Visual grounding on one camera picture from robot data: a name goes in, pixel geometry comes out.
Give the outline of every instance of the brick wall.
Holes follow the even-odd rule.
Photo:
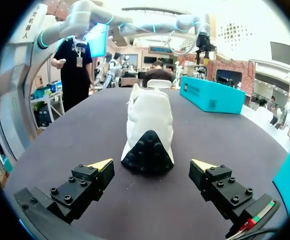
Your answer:
[[[196,54],[188,54],[186,56],[180,55],[178,61],[182,66],[184,66],[185,61],[196,62]],[[220,69],[242,73],[241,90],[248,96],[252,95],[255,79],[255,66],[252,71],[252,77],[248,76],[248,61],[210,60],[206,67],[208,69],[208,80],[213,80],[216,77],[216,71]]]

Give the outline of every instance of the table surface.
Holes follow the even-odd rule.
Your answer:
[[[203,112],[177,90],[165,90],[174,118],[175,167],[159,178],[131,174],[120,164],[130,92],[102,90],[52,123],[22,155],[6,194],[38,187],[49,195],[77,165],[113,158],[115,177],[102,198],[72,223],[108,240],[224,239],[231,222],[203,200],[189,179],[192,158],[224,164],[242,185],[254,189],[256,198],[267,193],[281,202],[272,179],[287,152],[244,116]],[[267,226],[278,226],[285,218],[282,205]]]

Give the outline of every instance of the monitor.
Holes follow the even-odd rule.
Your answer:
[[[156,57],[152,57],[152,56],[145,56],[144,57],[144,64],[153,64],[154,62],[157,61],[157,58]]]
[[[172,65],[174,63],[174,60],[171,59],[171,58],[170,59],[169,58],[162,58],[161,60],[162,60],[162,62],[164,64],[170,64],[170,65]]]
[[[290,65],[290,45],[270,42],[271,59]]]

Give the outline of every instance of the person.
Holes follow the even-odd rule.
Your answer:
[[[163,69],[163,63],[156,61],[152,65],[153,69],[146,72],[143,79],[143,87],[147,87],[147,83],[151,79],[167,80],[172,82],[172,76],[169,72]]]
[[[270,101],[267,103],[267,110],[269,110],[272,113],[274,113],[275,109],[276,109],[275,97],[271,96]]]
[[[51,61],[52,66],[60,69],[65,111],[85,100],[89,96],[90,85],[94,85],[90,46],[84,35],[95,25],[91,23],[88,31],[63,41]],[[86,43],[86,47],[76,45],[78,41]]]
[[[174,66],[173,65],[168,65],[166,67],[166,70],[167,70],[167,72],[169,72],[171,74],[171,78],[172,78],[171,80],[174,82],[174,80],[176,78],[176,76],[174,74]]]

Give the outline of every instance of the white sneaker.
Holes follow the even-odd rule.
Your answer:
[[[127,142],[121,163],[133,172],[158,174],[174,165],[169,97],[134,84],[128,102]]]

